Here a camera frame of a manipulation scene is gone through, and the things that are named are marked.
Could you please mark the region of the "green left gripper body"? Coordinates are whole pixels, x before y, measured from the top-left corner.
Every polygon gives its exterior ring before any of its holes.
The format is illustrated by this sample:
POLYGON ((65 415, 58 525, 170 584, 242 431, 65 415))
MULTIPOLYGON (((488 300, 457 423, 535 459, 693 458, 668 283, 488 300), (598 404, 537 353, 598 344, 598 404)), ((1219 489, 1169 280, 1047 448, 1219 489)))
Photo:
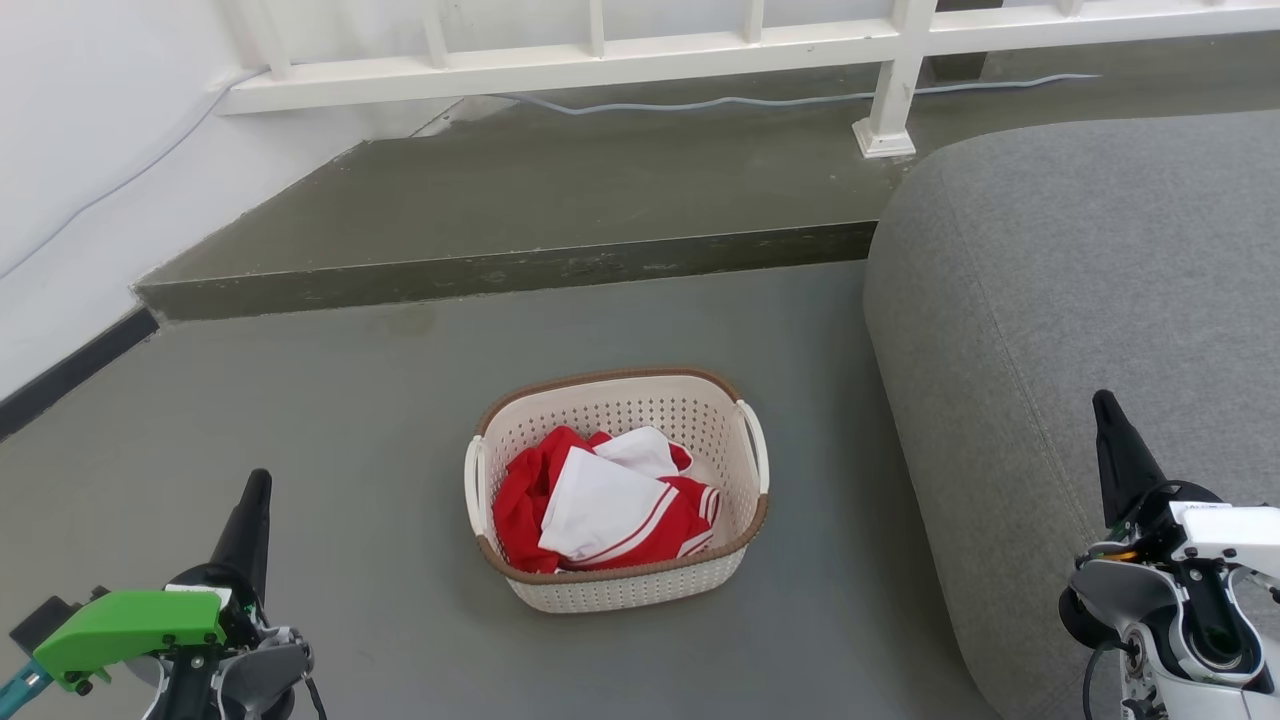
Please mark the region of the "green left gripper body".
POLYGON ((109 591, 87 603, 51 598, 33 615, 33 660, 67 691, 116 664, 180 648, 239 650, 257 644, 265 614, 251 588, 210 562, 161 589, 109 591))

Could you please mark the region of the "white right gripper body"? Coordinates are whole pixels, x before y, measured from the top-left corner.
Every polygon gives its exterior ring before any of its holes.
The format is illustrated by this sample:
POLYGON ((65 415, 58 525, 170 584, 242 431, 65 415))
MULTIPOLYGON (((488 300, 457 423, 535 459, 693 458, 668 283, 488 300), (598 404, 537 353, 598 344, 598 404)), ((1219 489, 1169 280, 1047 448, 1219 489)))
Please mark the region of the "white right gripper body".
POLYGON ((1167 568, 1196 560, 1277 577, 1274 506, 1226 503, 1201 486, 1172 480, 1147 489, 1105 489, 1103 505, 1106 559, 1167 568))

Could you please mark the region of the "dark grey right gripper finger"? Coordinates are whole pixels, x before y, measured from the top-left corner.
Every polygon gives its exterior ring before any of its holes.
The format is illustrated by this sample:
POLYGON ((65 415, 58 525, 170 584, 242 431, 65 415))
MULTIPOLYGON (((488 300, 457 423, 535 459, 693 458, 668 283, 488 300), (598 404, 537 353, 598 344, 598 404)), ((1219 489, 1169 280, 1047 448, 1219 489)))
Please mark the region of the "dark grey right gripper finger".
POLYGON ((1103 523, 1123 527, 1167 478, 1112 391, 1096 391, 1092 407, 1103 523))

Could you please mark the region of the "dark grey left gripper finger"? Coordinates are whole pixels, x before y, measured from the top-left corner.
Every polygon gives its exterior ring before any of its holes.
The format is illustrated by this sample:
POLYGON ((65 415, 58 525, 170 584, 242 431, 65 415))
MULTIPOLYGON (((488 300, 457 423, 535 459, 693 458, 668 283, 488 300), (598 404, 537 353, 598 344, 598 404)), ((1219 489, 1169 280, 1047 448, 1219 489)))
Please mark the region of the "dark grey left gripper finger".
POLYGON ((241 578, 259 602, 266 598, 271 495, 270 471, 253 469, 210 557, 241 578))

